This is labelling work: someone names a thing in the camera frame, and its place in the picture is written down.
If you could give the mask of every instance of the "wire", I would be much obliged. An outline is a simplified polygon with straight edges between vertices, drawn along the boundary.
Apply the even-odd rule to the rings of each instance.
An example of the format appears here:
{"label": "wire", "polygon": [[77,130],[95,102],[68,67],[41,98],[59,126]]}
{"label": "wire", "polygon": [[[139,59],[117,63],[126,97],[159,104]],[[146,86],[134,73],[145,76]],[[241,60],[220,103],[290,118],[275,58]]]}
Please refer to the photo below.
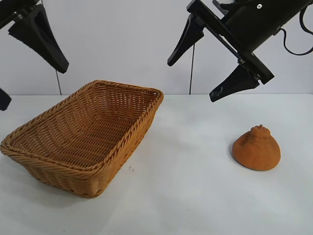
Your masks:
{"label": "wire", "polygon": [[[309,34],[313,35],[313,32],[310,31],[310,30],[305,26],[304,21],[303,21],[304,14],[305,14],[305,12],[306,12],[306,10],[307,10],[307,8],[308,8],[309,5],[307,5],[305,8],[303,8],[303,9],[301,10],[301,12],[300,12],[300,25],[301,25],[301,28],[303,29],[303,31],[305,31],[306,33],[309,33]],[[311,52],[313,52],[313,47],[311,48],[311,50],[309,50],[309,51],[307,51],[307,52],[305,52],[305,53],[301,53],[301,54],[297,54],[297,53],[292,52],[292,51],[289,50],[289,49],[287,48],[287,46],[286,46],[287,31],[286,31],[285,29],[283,29],[283,28],[281,28],[279,31],[283,31],[283,33],[284,33],[284,48],[285,48],[290,54],[302,56],[302,55],[308,55],[308,54],[310,54]]]}

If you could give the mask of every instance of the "white tabletop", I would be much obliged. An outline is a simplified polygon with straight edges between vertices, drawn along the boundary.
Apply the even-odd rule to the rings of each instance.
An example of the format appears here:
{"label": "white tabletop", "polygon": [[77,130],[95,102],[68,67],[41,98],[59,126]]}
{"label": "white tabletop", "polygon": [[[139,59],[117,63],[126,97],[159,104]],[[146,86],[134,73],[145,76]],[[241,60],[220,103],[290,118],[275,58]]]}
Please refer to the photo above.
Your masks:
{"label": "white tabletop", "polygon": [[[0,138],[65,96],[13,96]],[[313,96],[168,95],[105,192],[83,199],[0,155],[1,235],[312,235]],[[234,140],[263,124],[281,162],[248,170]]]}

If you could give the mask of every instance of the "white wall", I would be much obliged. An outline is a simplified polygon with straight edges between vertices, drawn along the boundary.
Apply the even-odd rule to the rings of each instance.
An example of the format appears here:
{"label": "white wall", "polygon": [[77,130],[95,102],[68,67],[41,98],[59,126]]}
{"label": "white wall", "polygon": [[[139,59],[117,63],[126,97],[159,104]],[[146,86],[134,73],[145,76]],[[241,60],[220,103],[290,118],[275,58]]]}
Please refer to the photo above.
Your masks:
{"label": "white wall", "polygon": [[[215,13],[211,0],[203,0]],[[188,17],[190,0],[44,0],[55,37],[70,62],[59,74],[63,94],[104,79],[161,89],[166,94],[189,92],[192,50],[173,67],[167,58]],[[313,28],[313,6],[305,23]],[[59,94],[55,70],[34,51],[0,31],[0,87],[9,94]],[[298,52],[312,46],[298,16],[285,28],[288,46]],[[207,94],[236,68],[236,58],[207,30],[196,44],[193,94]],[[276,76],[248,93],[313,93],[313,53],[288,54],[283,35],[270,38],[256,55]]]}
{"label": "white wall", "polygon": [[[203,2],[221,16],[212,0]],[[305,24],[313,29],[313,6],[306,12]],[[302,31],[299,15],[284,28],[288,33],[288,47],[292,51],[302,53],[312,47],[312,36]],[[261,45],[255,54],[272,71],[275,78],[266,85],[244,93],[313,94],[313,53],[307,56],[289,54],[283,47],[283,34],[280,32]],[[208,94],[224,81],[237,65],[235,56],[205,29],[205,37],[196,43],[195,47],[192,93]]]}
{"label": "white wall", "polygon": [[178,42],[189,0],[44,0],[54,34],[70,61],[60,74],[70,94],[95,80],[187,94],[192,52],[172,68],[167,58]]}

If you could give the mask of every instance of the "orange sponge object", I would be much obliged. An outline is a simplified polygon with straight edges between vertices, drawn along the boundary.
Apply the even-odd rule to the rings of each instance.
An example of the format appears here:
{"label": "orange sponge object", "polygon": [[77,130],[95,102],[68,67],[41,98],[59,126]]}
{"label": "orange sponge object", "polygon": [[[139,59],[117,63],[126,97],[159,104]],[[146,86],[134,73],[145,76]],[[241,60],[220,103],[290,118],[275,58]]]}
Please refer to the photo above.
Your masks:
{"label": "orange sponge object", "polygon": [[232,154],[241,165],[258,171],[271,170],[280,161],[279,145],[263,125],[252,127],[237,139]]}

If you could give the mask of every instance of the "wicker basket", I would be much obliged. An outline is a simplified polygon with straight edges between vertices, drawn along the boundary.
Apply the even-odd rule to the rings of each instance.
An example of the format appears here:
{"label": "wicker basket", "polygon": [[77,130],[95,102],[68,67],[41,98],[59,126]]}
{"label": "wicker basket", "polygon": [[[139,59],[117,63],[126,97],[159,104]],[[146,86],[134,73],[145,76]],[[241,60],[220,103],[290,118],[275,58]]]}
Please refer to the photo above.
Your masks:
{"label": "wicker basket", "polygon": [[8,135],[0,150],[39,181],[94,198],[140,144],[162,100],[156,89],[94,81]]}

